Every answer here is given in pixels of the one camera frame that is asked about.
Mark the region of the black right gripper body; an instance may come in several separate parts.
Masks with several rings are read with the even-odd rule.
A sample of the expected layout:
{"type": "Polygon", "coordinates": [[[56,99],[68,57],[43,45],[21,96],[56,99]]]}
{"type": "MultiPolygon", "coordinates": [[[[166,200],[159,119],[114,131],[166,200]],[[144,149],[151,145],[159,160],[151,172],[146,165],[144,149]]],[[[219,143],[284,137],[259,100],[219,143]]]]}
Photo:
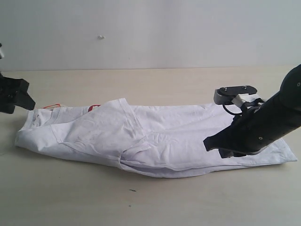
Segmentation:
{"type": "Polygon", "coordinates": [[[266,147],[262,131],[258,129],[262,121],[260,111],[264,104],[252,106],[221,131],[221,157],[243,157],[256,155],[266,147]]]}

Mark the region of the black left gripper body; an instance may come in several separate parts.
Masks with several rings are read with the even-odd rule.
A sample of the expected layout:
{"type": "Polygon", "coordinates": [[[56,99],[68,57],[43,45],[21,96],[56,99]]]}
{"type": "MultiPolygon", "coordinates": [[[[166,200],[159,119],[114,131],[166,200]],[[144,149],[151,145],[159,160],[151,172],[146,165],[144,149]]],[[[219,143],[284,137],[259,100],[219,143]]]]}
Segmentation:
{"type": "Polygon", "coordinates": [[[4,77],[0,74],[0,112],[12,114],[15,110],[15,101],[18,79],[4,77]]]}

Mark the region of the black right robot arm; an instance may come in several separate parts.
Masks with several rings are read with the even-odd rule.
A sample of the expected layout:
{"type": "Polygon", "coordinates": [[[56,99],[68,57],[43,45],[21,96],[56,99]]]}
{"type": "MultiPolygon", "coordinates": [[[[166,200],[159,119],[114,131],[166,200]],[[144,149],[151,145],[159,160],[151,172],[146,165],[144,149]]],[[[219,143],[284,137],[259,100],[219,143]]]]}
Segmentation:
{"type": "Polygon", "coordinates": [[[232,123],[204,139],[206,151],[221,158],[259,154],[265,147],[301,126],[301,67],[293,68],[279,91],[264,101],[252,86],[221,87],[214,103],[232,115],[232,123]]]}

